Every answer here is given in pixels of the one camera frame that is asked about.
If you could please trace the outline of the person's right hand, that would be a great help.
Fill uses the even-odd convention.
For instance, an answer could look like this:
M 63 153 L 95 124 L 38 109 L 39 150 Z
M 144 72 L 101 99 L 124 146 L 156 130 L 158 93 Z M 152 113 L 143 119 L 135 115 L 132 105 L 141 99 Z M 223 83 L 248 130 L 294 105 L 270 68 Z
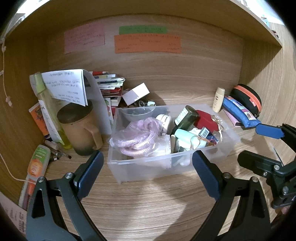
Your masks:
M 281 208 L 281 213 L 282 213 L 283 215 L 285 215 L 285 214 L 287 214 L 287 212 L 289 211 L 289 209 L 290 209 L 290 206 L 282 207 L 282 208 Z

